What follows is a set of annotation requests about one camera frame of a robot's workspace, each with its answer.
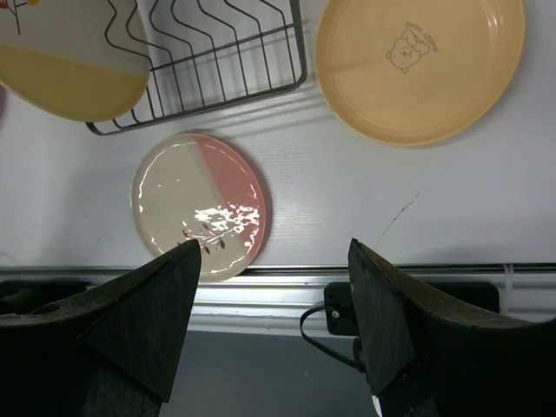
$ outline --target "black plastic bracket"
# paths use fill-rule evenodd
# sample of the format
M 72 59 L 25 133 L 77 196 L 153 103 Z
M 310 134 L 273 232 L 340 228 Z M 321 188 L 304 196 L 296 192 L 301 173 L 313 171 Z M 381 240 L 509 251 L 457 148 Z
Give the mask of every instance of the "black plastic bracket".
M 326 311 L 330 334 L 359 335 L 350 285 L 349 282 L 331 282 L 324 288 L 324 305 L 332 308 Z M 475 307 L 500 312 L 500 292 L 490 282 L 434 282 L 429 285 Z

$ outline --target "cartoon bear drawing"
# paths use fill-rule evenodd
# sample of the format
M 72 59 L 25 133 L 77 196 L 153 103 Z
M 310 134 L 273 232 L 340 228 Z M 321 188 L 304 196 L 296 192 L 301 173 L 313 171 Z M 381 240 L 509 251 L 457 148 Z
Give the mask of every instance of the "cartoon bear drawing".
M 394 47 L 386 54 L 395 67 L 404 74 L 409 67 L 420 61 L 423 55 L 428 54 L 430 47 L 422 42 L 410 29 L 403 32 L 400 38 L 394 41 Z

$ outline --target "small plate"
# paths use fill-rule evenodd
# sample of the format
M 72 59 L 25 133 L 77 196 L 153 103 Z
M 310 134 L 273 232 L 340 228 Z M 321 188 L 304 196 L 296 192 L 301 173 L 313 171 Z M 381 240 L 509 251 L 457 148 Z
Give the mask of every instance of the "small plate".
M 0 83 L 79 122 L 122 115 L 149 80 L 136 8 L 134 0 L 0 0 Z
M 379 142 L 418 145 L 493 106 L 524 38 L 521 0 L 330 0 L 314 59 L 345 124 Z
M 202 281 L 240 274 L 264 240 L 267 211 L 253 170 L 210 136 L 182 133 L 154 147 L 133 178 L 131 208 L 154 256 L 199 241 Z

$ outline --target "table surface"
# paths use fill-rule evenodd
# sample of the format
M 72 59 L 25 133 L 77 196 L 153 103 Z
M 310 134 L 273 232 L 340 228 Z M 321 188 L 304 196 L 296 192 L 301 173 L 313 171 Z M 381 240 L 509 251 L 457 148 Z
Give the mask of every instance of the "table surface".
M 309 65 L 324 0 L 301 2 Z M 296 92 L 118 136 L 8 95 L 0 116 L 0 266 L 127 266 L 150 259 L 129 185 L 166 136 L 228 140 L 268 187 L 258 265 L 344 265 L 352 236 L 399 264 L 556 260 L 553 0 L 526 0 L 521 64 L 506 93 L 454 138 L 416 149 L 357 135 L 314 78 Z

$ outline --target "dish rack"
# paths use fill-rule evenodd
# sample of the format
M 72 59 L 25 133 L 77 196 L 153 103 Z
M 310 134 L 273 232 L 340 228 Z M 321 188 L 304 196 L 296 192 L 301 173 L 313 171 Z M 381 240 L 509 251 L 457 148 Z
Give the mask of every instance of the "dish rack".
M 106 1 L 114 15 L 104 37 L 114 48 L 126 50 L 109 37 L 121 0 Z M 111 121 L 87 123 L 98 135 L 277 96 L 298 88 L 307 78 L 300 0 L 134 3 L 126 30 L 135 42 L 149 46 L 149 83 L 130 112 Z M 136 14 L 144 22 L 146 41 L 129 32 Z

